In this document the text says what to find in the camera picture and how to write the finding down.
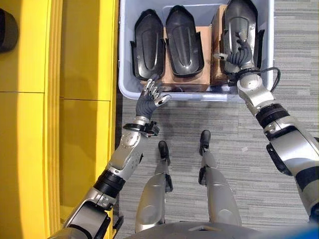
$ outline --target cardboard box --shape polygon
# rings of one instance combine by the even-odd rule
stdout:
[[[212,55],[220,52],[220,42],[223,34],[222,18],[227,5],[220,5],[212,21]],[[227,76],[224,73],[224,61],[212,58],[210,84],[212,86],[227,85]]]

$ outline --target brown cardboard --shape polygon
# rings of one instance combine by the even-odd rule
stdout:
[[[179,78],[174,76],[166,51],[165,74],[163,75],[162,87],[165,91],[183,92],[204,92],[210,84],[210,59],[211,59],[211,26],[197,26],[196,31],[200,32],[201,45],[203,49],[204,68],[201,73],[194,77]]]
[[[212,55],[220,52],[220,41],[223,33],[222,18],[227,5],[220,5],[212,21]],[[223,73],[223,62],[212,58],[212,70],[210,84],[212,86],[227,85],[227,76]]]

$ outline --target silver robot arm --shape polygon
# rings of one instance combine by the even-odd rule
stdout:
[[[267,151],[275,166],[280,172],[294,176],[310,220],[318,220],[318,142],[275,100],[259,75],[242,75],[237,87],[239,96],[264,129],[270,142]]]
[[[147,137],[157,135],[156,122],[150,122],[153,111],[170,96],[160,96],[155,82],[148,80],[137,102],[133,123],[124,126],[119,147],[92,188],[65,221],[63,228],[50,239],[102,239],[110,223],[107,211],[131,177],[143,157]]]

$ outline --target yellow cabinet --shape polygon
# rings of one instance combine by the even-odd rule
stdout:
[[[118,2],[0,8],[19,27],[15,49],[0,54],[0,238],[46,238],[114,151]]]

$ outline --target gray plastic bin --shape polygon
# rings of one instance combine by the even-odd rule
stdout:
[[[141,12],[154,9],[165,25],[170,9],[174,5],[183,5],[194,17],[196,26],[209,26],[218,6],[228,0],[121,0],[120,41],[119,41],[119,88],[122,94],[137,100],[142,85],[132,72],[130,41],[134,40],[134,25]],[[258,30],[265,30],[262,52],[262,69],[273,66],[274,60],[274,0],[252,0],[258,10]],[[273,72],[262,75],[264,86],[271,89]],[[172,100],[180,101],[241,101],[236,89],[228,86],[208,88],[205,93],[169,93]]]

